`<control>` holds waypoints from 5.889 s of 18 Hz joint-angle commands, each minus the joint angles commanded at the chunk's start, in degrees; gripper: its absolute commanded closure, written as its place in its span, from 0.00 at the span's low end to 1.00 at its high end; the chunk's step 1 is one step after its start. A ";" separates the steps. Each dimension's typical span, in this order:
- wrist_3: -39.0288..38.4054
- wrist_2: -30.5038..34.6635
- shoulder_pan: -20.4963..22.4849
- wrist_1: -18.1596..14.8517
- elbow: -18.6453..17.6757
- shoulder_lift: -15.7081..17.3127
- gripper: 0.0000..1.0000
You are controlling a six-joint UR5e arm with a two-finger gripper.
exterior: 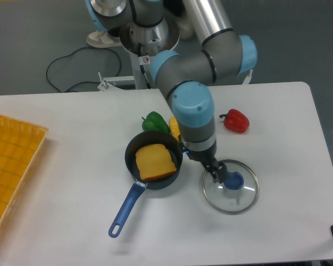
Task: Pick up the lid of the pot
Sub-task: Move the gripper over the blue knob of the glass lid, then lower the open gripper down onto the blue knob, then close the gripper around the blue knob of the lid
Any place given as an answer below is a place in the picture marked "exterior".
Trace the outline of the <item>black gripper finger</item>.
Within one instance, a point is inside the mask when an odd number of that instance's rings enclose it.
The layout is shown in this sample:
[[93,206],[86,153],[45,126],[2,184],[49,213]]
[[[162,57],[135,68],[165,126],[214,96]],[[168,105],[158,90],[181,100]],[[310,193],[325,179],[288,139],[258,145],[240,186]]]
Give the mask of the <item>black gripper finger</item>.
[[206,171],[211,174],[213,182],[218,182],[218,165],[217,164],[206,164]]
[[218,183],[224,183],[228,179],[228,169],[226,164],[222,161],[218,161],[218,166],[216,169],[216,181]]

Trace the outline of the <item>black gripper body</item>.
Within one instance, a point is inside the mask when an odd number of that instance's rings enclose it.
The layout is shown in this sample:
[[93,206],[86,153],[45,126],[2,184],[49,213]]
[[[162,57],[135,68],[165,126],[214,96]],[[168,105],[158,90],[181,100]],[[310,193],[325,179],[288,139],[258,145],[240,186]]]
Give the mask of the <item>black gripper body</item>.
[[219,163],[215,158],[216,141],[184,142],[184,151],[191,160],[200,162],[206,170],[217,170]]

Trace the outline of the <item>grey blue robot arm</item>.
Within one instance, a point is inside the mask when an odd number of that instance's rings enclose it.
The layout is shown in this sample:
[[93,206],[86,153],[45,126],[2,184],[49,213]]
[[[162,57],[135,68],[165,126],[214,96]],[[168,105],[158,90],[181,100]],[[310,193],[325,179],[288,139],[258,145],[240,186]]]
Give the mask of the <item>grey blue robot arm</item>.
[[226,166],[215,158],[214,103],[208,85],[219,77],[252,69],[258,59],[254,41],[235,33],[220,1],[183,1],[201,43],[201,51],[182,57],[168,43],[170,21],[163,1],[86,1],[99,30],[119,29],[123,47],[151,57],[145,73],[160,89],[176,117],[190,159],[213,180],[227,180]]

